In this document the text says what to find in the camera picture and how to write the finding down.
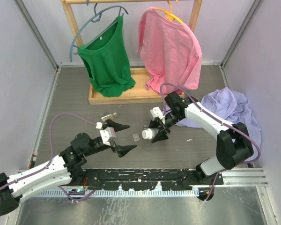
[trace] green tank top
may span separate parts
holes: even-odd
[[[77,52],[93,88],[105,97],[118,97],[135,85],[124,47],[123,16],[117,19],[100,38],[88,47],[81,46]]]

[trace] blue hanger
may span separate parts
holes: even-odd
[[[100,21],[101,19],[101,16],[102,16],[102,13],[105,12],[106,10],[108,9],[111,9],[111,8],[120,8],[119,11],[118,11],[118,16],[120,16],[121,14],[121,10],[124,9],[125,13],[128,14],[127,10],[122,7],[122,6],[110,6],[110,7],[107,7],[103,10],[101,10],[99,13],[96,13],[96,6],[97,6],[98,3],[95,4],[94,6],[94,12],[95,12],[95,15],[90,18],[81,28],[80,30],[77,32],[76,36],[74,37],[72,43],[71,43],[71,47],[70,47],[70,61],[72,62],[73,60],[73,47],[75,48],[79,48],[78,46],[75,45],[75,41],[76,39],[78,38],[78,36],[80,35],[80,33],[82,32],[82,30],[90,23],[90,22],[93,22],[93,23],[96,23],[98,21]],[[115,23],[117,23],[118,20],[114,21],[111,25],[109,25],[105,30],[103,30],[100,34],[98,34],[94,39],[93,41],[89,42],[88,45],[86,47],[88,47],[91,43],[93,43],[95,40],[97,40],[97,38],[99,38],[100,36],[102,36],[102,34],[104,34],[110,27],[112,27]]]

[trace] clothes hanger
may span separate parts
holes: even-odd
[[[72,62],[73,60],[73,47],[75,48],[79,48],[78,46],[75,45],[75,41],[76,39],[79,37],[80,33],[82,32],[82,30],[90,23],[90,22],[93,22],[93,23],[96,23],[98,21],[100,21],[101,19],[101,16],[102,16],[102,13],[105,12],[106,10],[109,10],[111,8],[119,8],[119,11],[118,11],[118,17],[121,15],[121,10],[123,9],[125,11],[126,14],[128,14],[127,10],[122,7],[122,6],[110,6],[110,7],[107,7],[103,10],[101,10],[100,12],[96,13],[96,7],[97,7],[97,4],[95,4],[94,6],[94,12],[95,12],[95,15],[93,17],[91,17],[81,28],[80,30],[77,32],[76,36],[74,37],[72,43],[71,43],[71,47],[70,47],[70,61]],[[116,24],[118,22],[118,19],[115,20],[111,25],[109,25],[106,29],[104,29],[100,34],[98,34],[94,39],[93,41],[89,42],[88,45],[86,47],[88,47],[91,43],[93,43],[95,40],[97,40],[99,37],[101,37],[110,27],[112,27],[114,24]]]
[[[175,16],[174,14],[172,14],[172,5],[170,3],[170,1],[167,1],[169,6],[170,6],[170,12],[164,10],[163,8],[158,8],[158,7],[155,7],[156,10],[160,10],[160,11],[163,11],[167,17],[167,19],[171,20],[171,21],[174,21],[175,19],[180,22],[181,24],[183,24],[184,22],[182,20],[180,20],[177,16]]]

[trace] wooden tray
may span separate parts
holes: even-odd
[[[146,82],[151,78],[145,68],[131,68],[131,77],[136,84],[132,89],[124,91],[120,97],[104,97],[100,92],[89,89],[89,103],[91,105],[128,104],[162,102],[161,96],[153,90],[146,89]]]

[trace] yellow hanger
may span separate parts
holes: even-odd
[[[171,5],[170,1],[167,1],[167,2],[169,4],[169,6],[170,6],[170,11],[169,12],[164,10],[163,8],[156,7],[155,9],[163,11],[165,13],[165,16],[167,17],[167,19],[169,19],[171,21],[174,21],[176,19],[178,22],[184,23],[182,20],[180,20],[178,17],[176,17],[174,14],[172,14],[172,5]]]

